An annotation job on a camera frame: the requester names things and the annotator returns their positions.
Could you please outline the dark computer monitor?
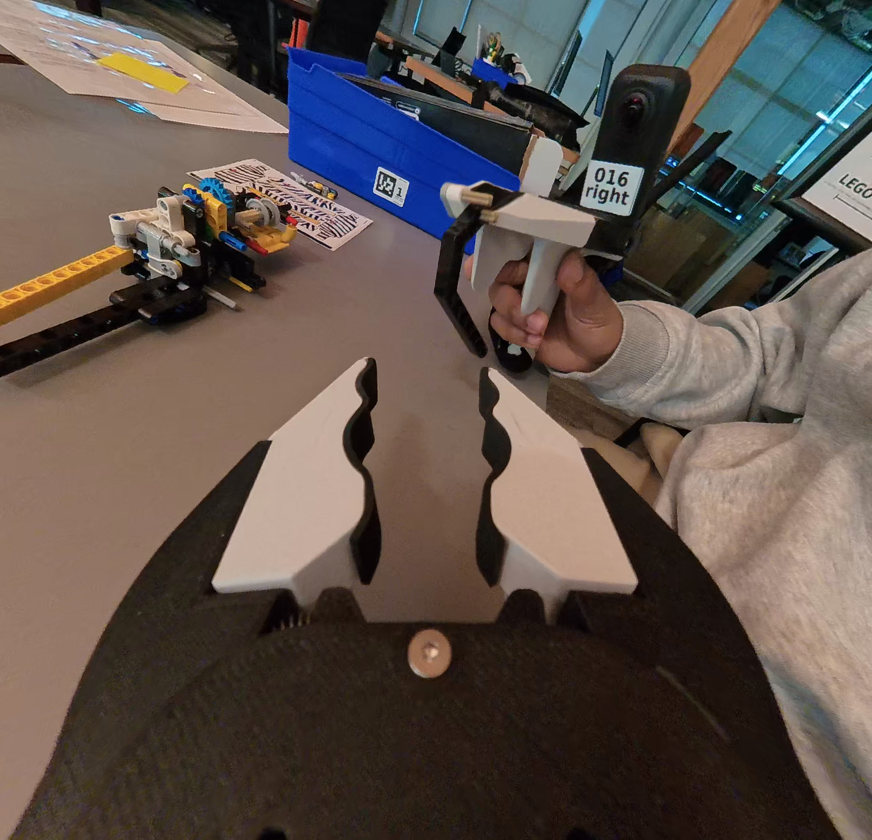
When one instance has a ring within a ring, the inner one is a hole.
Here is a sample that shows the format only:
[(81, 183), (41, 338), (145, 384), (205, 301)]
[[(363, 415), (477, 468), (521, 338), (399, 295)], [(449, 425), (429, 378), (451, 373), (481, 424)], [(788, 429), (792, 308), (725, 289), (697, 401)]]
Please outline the dark computer monitor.
[(582, 42), (583, 34), (580, 31), (580, 28), (577, 28), (575, 30), (575, 34), (571, 40), (571, 43), (564, 51), (560, 63), (555, 70), (555, 74), (551, 80), (549, 92), (552, 97), (559, 98), (561, 96), (561, 93), (568, 80), (571, 69), (573, 68), (575, 58), (581, 47)]

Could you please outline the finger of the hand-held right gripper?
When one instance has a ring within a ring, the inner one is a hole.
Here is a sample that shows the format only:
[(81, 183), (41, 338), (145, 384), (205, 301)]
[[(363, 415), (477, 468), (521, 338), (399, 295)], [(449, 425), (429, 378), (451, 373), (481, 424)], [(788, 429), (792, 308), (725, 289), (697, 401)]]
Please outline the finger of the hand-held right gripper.
[(533, 194), (512, 194), (486, 213), (486, 225), (534, 239), (585, 246), (600, 220), (583, 209)]
[(520, 191), (549, 198), (563, 164), (561, 145), (543, 136), (531, 136), (520, 169)]

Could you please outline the lego model assembly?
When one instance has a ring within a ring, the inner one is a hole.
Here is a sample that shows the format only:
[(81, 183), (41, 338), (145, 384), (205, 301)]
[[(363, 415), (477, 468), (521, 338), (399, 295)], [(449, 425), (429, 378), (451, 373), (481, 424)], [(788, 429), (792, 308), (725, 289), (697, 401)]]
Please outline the lego model assembly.
[(289, 202), (262, 189), (205, 177), (180, 192), (161, 188), (154, 206), (111, 214), (114, 245), (2, 292), (9, 324), (119, 271), (135, 279), (96, 311), (7, 342), (1, 377), (67, 353), (134, 323), (163, 326), (200, 317), (210, 300), (236, 310), (214, 289), (224, 280), (255, 292), (266, 285), (256, 257), (284, 250), (297, 234)]

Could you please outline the beige pants leg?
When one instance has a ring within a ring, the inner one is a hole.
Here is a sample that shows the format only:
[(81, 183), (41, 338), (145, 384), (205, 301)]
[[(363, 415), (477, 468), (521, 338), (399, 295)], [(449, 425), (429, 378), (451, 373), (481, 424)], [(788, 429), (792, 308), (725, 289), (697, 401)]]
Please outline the beige pants leg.
[(651, 420), (638, 420), (616, 440), (578, 432), (582, 447), (593, 448), (650, 507), (655, 507), (673, 456), (684, 435)]

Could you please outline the striped sticker sheet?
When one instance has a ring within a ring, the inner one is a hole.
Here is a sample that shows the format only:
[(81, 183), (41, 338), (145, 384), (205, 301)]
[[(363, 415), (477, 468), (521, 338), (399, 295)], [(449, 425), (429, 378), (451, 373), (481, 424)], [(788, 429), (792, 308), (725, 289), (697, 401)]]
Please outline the striped sticker sheet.
[(282, 224), (334, 251), (368, 228), (372, 221), (355, 211), (301, 187), (288, 174), (258, 159), (244, 159), (188, 172), (198, 187), (220, 183), (240, 208), (248, 199), (269, 200), (278, 209)]

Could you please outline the yellow paper note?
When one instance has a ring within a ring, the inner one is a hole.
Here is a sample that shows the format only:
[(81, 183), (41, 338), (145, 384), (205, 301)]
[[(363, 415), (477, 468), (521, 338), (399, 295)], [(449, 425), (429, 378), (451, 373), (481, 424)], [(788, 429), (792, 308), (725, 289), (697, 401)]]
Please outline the yellow paper note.
[(98, 58), (96, 64), (164, 93), (176, 95), (189, 86), (189, 80), (171, 69), (139, 60), (123, 52)]

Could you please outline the white lego connector tan pins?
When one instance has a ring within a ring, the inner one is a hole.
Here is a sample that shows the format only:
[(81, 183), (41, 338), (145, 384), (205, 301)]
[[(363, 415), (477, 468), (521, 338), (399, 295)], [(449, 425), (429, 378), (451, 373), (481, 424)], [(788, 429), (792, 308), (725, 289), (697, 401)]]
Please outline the white lego connector tan pins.
[(462, 213), (473, 208), (475, 210), (491, 209), (494, 205), (494, 195), (485, 189), (490, 184), (482, 181), (473, 185), (447, 182), (441, 187), (441, 200), (446, 212), (452, 219), (458, 219)]

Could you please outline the black plastic bag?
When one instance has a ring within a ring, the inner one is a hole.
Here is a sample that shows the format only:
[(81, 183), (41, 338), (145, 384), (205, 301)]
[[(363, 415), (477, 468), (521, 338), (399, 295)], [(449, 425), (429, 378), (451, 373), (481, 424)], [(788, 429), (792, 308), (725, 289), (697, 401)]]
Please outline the black plastic bag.
[(473, 91), (473, 105), (483, 108), (491, 104), (500, 111), (518, 119), (524, 119), (547, 135), (569, 134), (575, 139), (579, 128), (589, 126), (589, 121), (566, 106), (560, 99), (531, 85), (509, 81), (500, 85), (494, 80), (480, 82)]

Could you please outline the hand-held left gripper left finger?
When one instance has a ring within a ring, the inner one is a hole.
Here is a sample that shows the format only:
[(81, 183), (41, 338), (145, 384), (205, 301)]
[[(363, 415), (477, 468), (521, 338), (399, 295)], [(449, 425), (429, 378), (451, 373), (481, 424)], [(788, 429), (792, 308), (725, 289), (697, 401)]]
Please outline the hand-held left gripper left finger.
[(356, 361), (278, 428), (212, 578), (218, 593), (286, 590), (298, 607), (372, 582), (382, 530), (365, 457), (377, 363)]

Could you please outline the blue plastic bin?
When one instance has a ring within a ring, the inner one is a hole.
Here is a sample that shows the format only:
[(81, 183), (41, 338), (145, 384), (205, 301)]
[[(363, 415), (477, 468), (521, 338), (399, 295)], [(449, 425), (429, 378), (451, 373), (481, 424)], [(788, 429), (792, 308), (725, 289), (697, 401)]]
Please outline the blue plastic bin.
[(388, 101), (397, 87), (368, 81), (364, 63), (291, 49), (289, 158), (376, 207), (442, 237), (452, 218), (446, 182), (485, 180), (519, 191), (508, 171)]

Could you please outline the black angled lego beam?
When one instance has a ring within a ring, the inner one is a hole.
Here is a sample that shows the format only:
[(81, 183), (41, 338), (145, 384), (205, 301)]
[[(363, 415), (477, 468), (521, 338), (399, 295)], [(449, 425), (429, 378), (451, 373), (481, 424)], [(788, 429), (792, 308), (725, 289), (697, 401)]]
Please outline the black angled lego beam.
[(442, 236), (433, 294), (469, 352), (485, 358), (486, 343), (457, 290), (465, 247), (483, 225), (481, 213), (482, 208), (467, 206)]

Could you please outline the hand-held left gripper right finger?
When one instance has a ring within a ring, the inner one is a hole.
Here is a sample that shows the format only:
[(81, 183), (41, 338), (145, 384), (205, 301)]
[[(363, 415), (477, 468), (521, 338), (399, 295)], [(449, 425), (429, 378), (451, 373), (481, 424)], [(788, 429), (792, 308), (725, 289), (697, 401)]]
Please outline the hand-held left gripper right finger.
[(583, 448), (494, 368), (481, 369), (481, 496), (475, 556), (486, 584), (539, 595), (558, 616), (572, 592), (632, 594), (628, 555)]

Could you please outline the person's grey hoodie torso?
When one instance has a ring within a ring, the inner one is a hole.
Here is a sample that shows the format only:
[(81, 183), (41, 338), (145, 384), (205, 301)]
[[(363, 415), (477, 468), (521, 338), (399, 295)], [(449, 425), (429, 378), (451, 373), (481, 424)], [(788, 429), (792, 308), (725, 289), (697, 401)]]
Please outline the person's grey hoodie torso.
[(752, 641), (843, 838), (870, 838), (870, 409), (691, 429), (656, 509)]

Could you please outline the white sign board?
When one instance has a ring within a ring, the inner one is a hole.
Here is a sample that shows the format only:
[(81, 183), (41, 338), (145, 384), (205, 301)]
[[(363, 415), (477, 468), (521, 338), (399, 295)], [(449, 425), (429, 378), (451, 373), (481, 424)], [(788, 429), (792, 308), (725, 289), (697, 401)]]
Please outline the white sign board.
[(801, 197), (871, 240), (871, 135), (834, 162)]

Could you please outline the person's right hand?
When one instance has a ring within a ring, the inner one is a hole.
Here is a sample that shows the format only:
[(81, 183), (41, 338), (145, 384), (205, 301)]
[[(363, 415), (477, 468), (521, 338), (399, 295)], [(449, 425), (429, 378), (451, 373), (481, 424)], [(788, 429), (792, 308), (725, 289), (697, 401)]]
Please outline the person's right hand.
[(603, 366), (621, 342), (624, 318), (594, 268), (576, 249), (564, 255), (556, 276), (558, 300), (549, 316), (521, 310), (528, 271), (528, 258), (510, 261), (490, 285), (492, 330), (558, 373), (592, 373)]

